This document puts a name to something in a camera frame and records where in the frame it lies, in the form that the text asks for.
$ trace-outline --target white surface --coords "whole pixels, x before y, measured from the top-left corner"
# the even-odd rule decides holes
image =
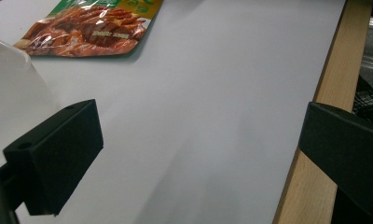
[[[57,0],[0,2],[16,42]],[[343,0],[165,0],[127,57],[33,58],[95,98],[104,150],[60,215],[21,223],[271,223]]]

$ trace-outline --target food package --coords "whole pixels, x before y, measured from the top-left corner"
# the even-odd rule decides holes
[[[62,0],[14,46],[30,55],[87,57],[130,52],[162,0]]]

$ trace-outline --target black clamp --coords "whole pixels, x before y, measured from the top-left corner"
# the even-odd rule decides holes
[[[69,105],[4,149],[0,224],[30,215],[58,215],[104,145],[94,100]]]
[[[373,223],[373,124],[309,103],[299,148],[338,185],[332,223]]]

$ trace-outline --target food image on package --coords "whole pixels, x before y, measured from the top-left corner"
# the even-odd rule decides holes
[[[130,52],[161,0],[62,0],[14,46],[30,55],[86,57]]]

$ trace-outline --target wooden edge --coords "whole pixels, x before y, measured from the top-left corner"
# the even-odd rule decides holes
[[[373,0],[348,0],[314,97],[352,111]],[[273,223],[330,223],[336,184],[297,149]]]

